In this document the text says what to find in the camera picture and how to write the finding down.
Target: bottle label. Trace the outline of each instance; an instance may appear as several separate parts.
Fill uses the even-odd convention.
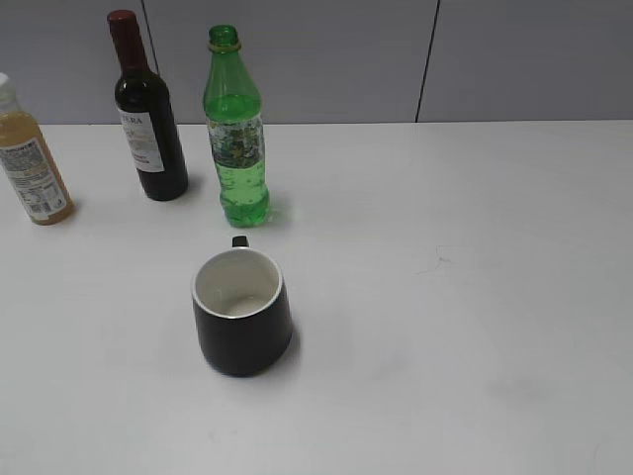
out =
[[[207,120],[214,162],[229,168],[250,168],[264,159],[264,131],[259,114],[225,124]]]
[[[165,171],[149,113],[119,109],[119,114],[136,168],[147,173]]]
[[[61,187],[45,158],[38,139],[0,146],[0,162],[27,213],[47,220],[66,206]]]

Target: bottle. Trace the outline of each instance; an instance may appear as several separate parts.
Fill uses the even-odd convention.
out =
[[[261,96],[239,57],[241,44],[230,25],[209,30],[211,70],[204,96],[209,139],[228,222],[257,226],[268,214]]]
[[[54,225],[72,213],[74,206],[40,126],[20,109],[9,77],[1,72],[0,163],[31,221]]]
[[[122,72],[115,100],[140,184],[152,200],[173,200],[187,190],[189,178],[169,90],[147,65],[134,12],[115,10],[108,23]]]

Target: green liquid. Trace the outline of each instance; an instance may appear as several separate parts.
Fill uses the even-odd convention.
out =
[[[250,168],[228,168],[216,163],[216,170],[222,186],[220,202],[228,222],[236,228],[262,224],[268,215],[269,201],[264,161]]]
[[[227,94],[207,102],[207,117],[219,123],[238,124],[256,117],[261,110],[259,97]],[[268,215],[269,194],[265,182],[264,156],[250,167],[233,167],[216,162],[222,192],[220,202],[228,222],[237,228],[262,224]]]
[[[209,101],[206,107],[207,117],[225,124],[252,119],[261,111],[261,100],[241,94],[227,94]]]

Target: mug handle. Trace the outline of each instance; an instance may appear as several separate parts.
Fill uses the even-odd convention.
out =
[[[235,236],[233,238],[233,247],[248,247],[248,239],[246,236]]]

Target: panel seam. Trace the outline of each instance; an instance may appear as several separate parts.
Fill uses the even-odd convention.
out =
[[[426,86],[426,77],[428,75],[428,65],[430,64],[431,54],[433,52],[433,43],[435,41],[435,30],[437,29],[437,17],[439,16],[439,8],[442,0],[437,0],[435,5],[435,15],[433,16],[433,28],[431,29],[431,39],[428,42],[428,52],[426,53],[426,61],[424,62],[424,72],[422,73],[422,83],[419,87],[419,96],[417,98],[417,110],[415,112],[415,122],[419,120],[419,113],[422,107],[422,96],[424,95],[424,87]]]
[[[149,27],[149,19],[147,18],[147,9],[145,8],[145,0],[140,0],[140,8],[142,8],[142,15],[145,18],[145,29],[147,30],[147,36],[149,37],[149,47],[151,48],[151,56],[154,58],[154,65],[156,66],[156,74],[160,75],[160,68],[158,67],[158,59],[156,58],[156,48],[154,47],[154,40],[151,37],[151,28]]]

